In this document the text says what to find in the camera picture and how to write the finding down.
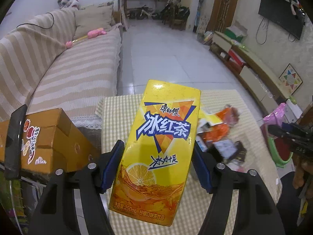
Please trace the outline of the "right hand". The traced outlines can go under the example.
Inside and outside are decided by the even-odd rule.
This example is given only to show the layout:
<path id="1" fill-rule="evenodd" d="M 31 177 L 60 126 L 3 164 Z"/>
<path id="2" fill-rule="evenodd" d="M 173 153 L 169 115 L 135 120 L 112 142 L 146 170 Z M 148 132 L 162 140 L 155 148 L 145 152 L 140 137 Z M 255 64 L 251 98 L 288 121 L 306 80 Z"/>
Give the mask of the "right hand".
<path id="1" fill-rule="evenodd" d="M 292 184 L 295 189 L 299 189 L 305 184 L 304 180 L 305 172 L 312 174 L 313 171 L 312 161 L 304 159 L 295 153 L 293 154 L 292 159 L 295 166 L 295 173 Z"/>

